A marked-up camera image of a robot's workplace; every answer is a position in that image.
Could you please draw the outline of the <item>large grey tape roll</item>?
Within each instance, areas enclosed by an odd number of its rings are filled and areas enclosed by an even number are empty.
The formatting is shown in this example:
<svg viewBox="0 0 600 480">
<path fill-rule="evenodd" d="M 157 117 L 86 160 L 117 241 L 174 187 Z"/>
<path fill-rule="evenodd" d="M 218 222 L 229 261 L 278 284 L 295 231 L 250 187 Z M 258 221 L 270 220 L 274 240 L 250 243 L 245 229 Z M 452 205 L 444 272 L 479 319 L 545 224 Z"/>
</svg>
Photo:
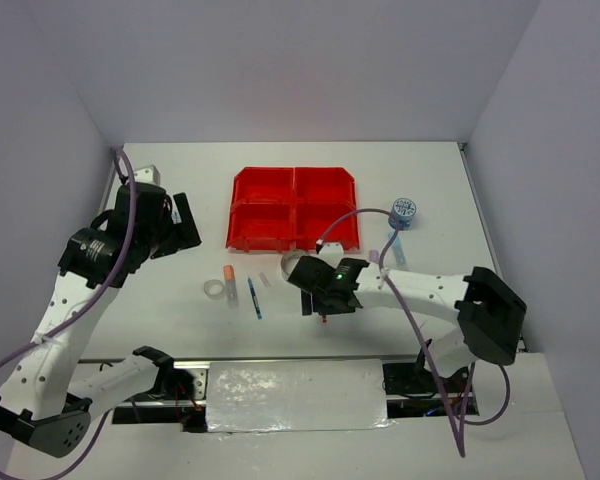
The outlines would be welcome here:
<svg viewBox="0 0 600 480">
<path fill-rule="evenodd" d="M 285 282 L 289 281 L 289 278 L 297 266 L 298 262 L 303 258 L 309 256 L 309 253 L 296 249 L 286 252 L 280 259 L 280 271 L 281 276 Z"/>
</svg>

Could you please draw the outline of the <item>clear pen cap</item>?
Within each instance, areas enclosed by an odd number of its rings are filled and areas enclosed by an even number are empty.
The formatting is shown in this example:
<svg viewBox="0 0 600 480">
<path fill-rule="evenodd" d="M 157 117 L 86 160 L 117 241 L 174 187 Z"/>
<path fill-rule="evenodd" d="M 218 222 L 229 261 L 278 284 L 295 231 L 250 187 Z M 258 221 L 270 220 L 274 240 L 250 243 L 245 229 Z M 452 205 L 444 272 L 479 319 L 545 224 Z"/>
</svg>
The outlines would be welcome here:
<svg viewBox="0 0 600 480">
<path fill-rule="evenodd" d="M 270 283 L 270 281 L 269 281 L 269 279 L 268 279 L 268 277 L 266 276 L 266 274 L 265 274 L 265 273 L 263 273 L 263 272 L 260 272 L 260 273 L 258 274 L 258 276 L 259 276 L 260 280 L 262 281 L 263 285 L 264 285 L 266 288 L 270 288 L 270 287 L 271 287 L 271 283 Z"/>
</svg>

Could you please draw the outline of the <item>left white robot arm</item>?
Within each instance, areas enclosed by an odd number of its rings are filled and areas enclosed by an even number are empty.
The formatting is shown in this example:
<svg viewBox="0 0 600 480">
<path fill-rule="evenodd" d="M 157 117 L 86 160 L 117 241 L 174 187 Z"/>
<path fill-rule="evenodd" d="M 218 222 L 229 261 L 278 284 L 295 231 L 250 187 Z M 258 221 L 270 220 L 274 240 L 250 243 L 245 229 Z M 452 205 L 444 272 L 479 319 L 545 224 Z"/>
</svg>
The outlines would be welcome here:
<svg viewBox="0 0 600 480">
<path fill-rule="evenodd" d="M 168 195 L 150 183 L 121 186 L 113 208 L 67 242 L 32 347 L 0 387 L 0 431 L 63 458 L 77 448 L 92 420 L 136 395 L 191 398 L 194 376 L 149 346 L 85 380 L 73 374 L 126 279 L 149 259 L 200 243 L 185 194 Z"/>
</svg>

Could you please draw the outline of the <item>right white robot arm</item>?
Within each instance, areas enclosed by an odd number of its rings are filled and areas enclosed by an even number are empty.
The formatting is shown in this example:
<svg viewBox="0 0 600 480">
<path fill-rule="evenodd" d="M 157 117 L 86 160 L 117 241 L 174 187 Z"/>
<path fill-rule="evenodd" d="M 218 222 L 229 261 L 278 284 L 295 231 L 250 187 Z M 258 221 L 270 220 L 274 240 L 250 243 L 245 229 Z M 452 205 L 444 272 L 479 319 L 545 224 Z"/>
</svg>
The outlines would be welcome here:
<svg viewBox="0 0 600 480">
<path fill-rule="evenodd" d="M 414 369 L 416 383 L 426 391 L 437 391 L 477 361 L 503 367 L 515 362 L 527 306 L 488 268 L 476 266 L 468 275 L 429 275 L 356 258 L 333 266 L 304 255 L 285 280 L 309 295 L 321 315 L 408 309 L 450 324 L 447 334 L 425 342 L 424 359 Z"/>
</svg>

